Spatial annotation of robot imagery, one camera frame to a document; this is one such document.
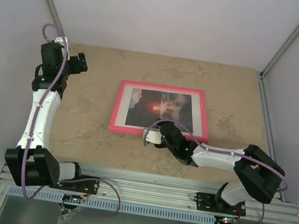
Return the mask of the sunset landscape photo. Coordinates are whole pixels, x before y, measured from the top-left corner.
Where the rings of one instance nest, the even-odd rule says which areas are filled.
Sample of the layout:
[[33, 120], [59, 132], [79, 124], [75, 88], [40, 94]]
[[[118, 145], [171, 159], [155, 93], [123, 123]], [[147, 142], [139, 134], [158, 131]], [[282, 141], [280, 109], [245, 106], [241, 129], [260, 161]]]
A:
[[160, 119], [177, 121], [192, 132], [192, 96], [134, 88], [125, 124], [147, 128]]

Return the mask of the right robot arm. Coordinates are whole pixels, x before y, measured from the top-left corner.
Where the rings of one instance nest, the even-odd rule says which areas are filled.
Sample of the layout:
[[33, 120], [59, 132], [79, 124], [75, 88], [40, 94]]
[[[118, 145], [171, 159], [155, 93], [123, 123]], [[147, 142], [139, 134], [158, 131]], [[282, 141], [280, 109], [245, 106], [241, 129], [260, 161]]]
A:
[[250, 199], [271, 203], [284, 182], [284, 170], [261, 148], [249, 145], [245, 149], [213, 148], [200, 143], [194, 135], [187, 139], [187, 128], [169, 119], [159, 120], [144, 131], [144, 144], [164, 148], [183, 165], [211, 167], [233, 172], [235, 182], [225, 182], [215, 194], [196, 195], [197, 208], [226, 214], [241, 214], [241, 206]]

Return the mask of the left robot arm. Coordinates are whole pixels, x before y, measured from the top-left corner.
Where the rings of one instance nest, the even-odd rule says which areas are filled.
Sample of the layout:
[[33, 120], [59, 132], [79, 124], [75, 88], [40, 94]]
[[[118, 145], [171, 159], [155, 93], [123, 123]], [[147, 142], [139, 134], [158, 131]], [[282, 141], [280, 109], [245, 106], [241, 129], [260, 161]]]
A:
[[24, 133], [15, 148], [7, 149], [5, 161], [17, 186], [55, 187], [63, 180], [70, 190], [80, 188], [81, 169], [76, 162], [59, 162], [50, 153], [55, 113], [70, 75], [88, 70], [85, 55], [69, 57], [63, 44], [41, 46], [42, 63], [32, 81], [32, 107]]

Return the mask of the right controller board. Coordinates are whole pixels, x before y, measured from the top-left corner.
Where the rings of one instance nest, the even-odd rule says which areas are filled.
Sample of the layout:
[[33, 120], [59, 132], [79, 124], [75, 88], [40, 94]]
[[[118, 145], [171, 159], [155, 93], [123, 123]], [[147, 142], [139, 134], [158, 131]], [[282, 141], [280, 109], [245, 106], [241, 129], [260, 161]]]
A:
[[237, 222], [237, 218], [235, 217], [222, 217], [222, 218], [219, 218], [218, 219], [218, 222], [221, 222], [221, 223], [226, 223], [226, 224], [231, 224], [231, 223], [236, 223]]

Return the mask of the controller board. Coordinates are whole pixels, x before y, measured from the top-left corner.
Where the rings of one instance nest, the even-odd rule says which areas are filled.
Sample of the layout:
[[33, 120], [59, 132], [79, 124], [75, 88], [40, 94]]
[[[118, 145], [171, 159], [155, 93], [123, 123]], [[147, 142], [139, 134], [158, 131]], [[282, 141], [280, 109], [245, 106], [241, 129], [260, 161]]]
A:
[[62, 201], [69, 203], [83, 204], [87, 201], [88, 196], [86, 195], [77, 195], [77, 194], [64, 194]]
[[221, 222], [221, 223], [226, 223], [226, 224], [231, 224], [231, 223], [236, 223], [237, 222], [237, 218], [235, 217], [222, 217], [222, 218], [219, 218], [218, 219], [218, 222]]

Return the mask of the left controller board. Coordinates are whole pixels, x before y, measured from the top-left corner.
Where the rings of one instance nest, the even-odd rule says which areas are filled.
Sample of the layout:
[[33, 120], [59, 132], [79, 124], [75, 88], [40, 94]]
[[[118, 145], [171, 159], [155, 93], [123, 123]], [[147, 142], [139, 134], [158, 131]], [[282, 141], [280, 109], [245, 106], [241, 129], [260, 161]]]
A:
[[69, 203], [83, 204], [87, 201], [88, 196], [86, 195], [77, 195], [77, 194], [64, 194], [62, 201]]

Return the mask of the clear plastic bag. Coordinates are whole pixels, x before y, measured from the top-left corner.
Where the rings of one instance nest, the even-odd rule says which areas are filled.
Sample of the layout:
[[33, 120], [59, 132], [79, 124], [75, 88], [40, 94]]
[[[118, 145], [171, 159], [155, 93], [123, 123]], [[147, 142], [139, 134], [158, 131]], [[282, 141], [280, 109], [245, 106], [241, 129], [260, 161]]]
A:
[[72, 218], [72, 213], [67, 211], [62, 211], [58, 216], [57, 224], [65, 224]]

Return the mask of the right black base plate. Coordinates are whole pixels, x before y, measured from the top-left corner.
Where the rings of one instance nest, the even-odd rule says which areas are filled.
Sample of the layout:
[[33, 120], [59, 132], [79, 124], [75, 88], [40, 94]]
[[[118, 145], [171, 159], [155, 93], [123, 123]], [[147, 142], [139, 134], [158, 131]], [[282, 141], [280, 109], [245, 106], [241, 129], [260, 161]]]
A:
[[217, 198], [214, 194], [202, 192], [197, 192], [193, 200], [196, 202], [197, 210], [234, 216], [246, 216], [245, 202], [231, 206], [220, 197]]

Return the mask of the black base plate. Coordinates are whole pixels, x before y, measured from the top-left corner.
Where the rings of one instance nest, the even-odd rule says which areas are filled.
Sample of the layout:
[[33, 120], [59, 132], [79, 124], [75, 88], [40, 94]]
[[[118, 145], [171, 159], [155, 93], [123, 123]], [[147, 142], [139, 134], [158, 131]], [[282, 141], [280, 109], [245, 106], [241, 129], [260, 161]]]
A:
[[234, 216], [246, 216], [245, 202], [231, 206], [220, 197], [217, 198], [214, 194], [202, 192], [197, 192], [193, 200], [196, 202], [197, 210]]
[[98, 181], [98, 178], [96, 177], [96, 180], [92, 181], [84, 181], [84, 182], [74, 182], [74, 183], [59, 183], [54, 186], [51, 186], [51, 188], [55, 189], [63, 189], [67, 191], [74, 191], [74, 192], [80, 192], [83, 194], [96, 194], [98, 191], [100, 182]]

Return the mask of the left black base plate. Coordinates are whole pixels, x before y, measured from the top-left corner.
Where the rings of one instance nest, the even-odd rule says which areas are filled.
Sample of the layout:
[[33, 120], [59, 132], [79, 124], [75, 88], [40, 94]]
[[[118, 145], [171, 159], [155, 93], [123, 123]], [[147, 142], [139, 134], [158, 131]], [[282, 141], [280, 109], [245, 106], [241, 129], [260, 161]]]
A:
[[51, 188], [55, 189], [63, 189], [67, 191], [74, 191], [74, 192], [80, 192], [83, 194], [96, 194], [98, 191], [100, 182], [98, 181], [98, 178], [96, 177], [96, 180], [92, 181], [84, 181], [84, 182], [74, 182], [74, 183], [59, 183], [54, 186], [51, 186]]

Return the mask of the aluminium mounting rail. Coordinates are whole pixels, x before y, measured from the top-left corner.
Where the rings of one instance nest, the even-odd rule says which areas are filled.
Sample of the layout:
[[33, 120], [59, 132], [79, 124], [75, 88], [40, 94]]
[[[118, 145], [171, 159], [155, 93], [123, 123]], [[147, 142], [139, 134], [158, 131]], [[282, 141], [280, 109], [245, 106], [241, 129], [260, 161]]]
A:
[[[81, 173], [101, 178], [111, 183], [123, 202], [174, 208], [175, 210], [197, 210], [193, 200], [196, 193], [217, 193], [217, 184], [187, 180], [158, 174], [125, 171], [81, 164]], [[299, 224], [299, 211], [295, 204], [282, 202], [275, 196], [265, 205], [264, 222], [275, 224]]]

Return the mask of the right aluminium corner post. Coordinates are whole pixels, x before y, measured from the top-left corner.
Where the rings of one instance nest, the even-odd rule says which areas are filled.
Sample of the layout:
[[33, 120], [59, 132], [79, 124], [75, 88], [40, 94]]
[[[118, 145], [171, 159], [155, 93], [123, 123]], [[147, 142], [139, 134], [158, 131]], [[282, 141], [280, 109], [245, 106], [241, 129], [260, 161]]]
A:
[[283, 55], [286, 53], [286, 51], [288, 51], [288, 49], [297, 40], [298, 37], [299, 37], [299, 23], [293, 29], [291, 34], [287, 37], [287, 39], [279, 48], [279, 50], [277, 50], [277, 52], [274, 54], [271, 60], [269, 60], [265, 68], [259, 73], [259, 78], [261, 80], [263, 80], [269, 74], [269, 72], [271, 72], [271, 69], [275, 66], [275, 64], [278, 63], [281, 57], [283, 57]]

